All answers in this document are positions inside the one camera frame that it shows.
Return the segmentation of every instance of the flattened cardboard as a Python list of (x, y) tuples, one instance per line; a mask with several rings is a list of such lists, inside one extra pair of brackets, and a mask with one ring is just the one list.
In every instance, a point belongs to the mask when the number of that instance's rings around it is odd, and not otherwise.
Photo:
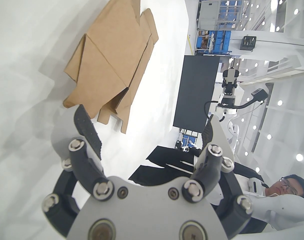
[(110, 0), (82, 37), (65, 68), (77, 86), (63, 102), (83, 104), (91, 118), (107, 124), (115, 115), (125, 133), (130, 106), (154, 44), (159, 39), (153, 15), (142, 15), (140, 0)]
[(83, 104), (90, 118), (94, 118), (100, 108), (126, 88), (100, 51), (88, 36), (85, 36), (82, 62), (76, 88), (65, 99), (64, 106)]

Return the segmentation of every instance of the white table surface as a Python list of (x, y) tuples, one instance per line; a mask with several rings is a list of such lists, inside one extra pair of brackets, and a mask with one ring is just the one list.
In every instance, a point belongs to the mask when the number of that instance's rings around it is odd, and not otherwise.
[[(60, 239), (40, 204), (60, 172), (49, 136), (74, 82), (63, 69), (108, 0), (0, 0), (0, 239)], [(169, 132), (188, 32), (184, 0), (141, 0), (159, 41), (131, 107), (127, 134), (96, 122), (105, 173), (128, 178)], [(82, 205), (87, 195), (81, 190)]]

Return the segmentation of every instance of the eyeglasses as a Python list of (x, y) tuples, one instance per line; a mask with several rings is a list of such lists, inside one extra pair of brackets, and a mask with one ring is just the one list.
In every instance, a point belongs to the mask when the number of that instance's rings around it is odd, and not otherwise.
[(296, 195), (296, 189), (290, 186), (290, 183), (286, 178), (282, 177), (280, 179), (280, 183), (282, 186), (286, 187), (286, 191), (288, 192), (288, 194)]

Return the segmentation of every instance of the white pillar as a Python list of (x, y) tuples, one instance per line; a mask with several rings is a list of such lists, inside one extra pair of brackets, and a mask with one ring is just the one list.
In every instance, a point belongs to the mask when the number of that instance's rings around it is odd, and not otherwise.
[[(253, 51), (240, 50), (244, 36), (256, 37)], [(284, 33), (266, 31), (231, 31), (229, 50), (236, 57), (277, 62), (283, 58), (292, 60), (296, 69), (304, 70), (304, 39), (291, 38)]]

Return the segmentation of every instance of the gray cabinet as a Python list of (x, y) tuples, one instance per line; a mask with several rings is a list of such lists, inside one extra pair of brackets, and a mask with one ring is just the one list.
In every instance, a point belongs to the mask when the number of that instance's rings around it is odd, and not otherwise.
[(204, 30), (216, 30), (216, 22), (219, 15), (221, 0), (201, 1), (198, 28)]

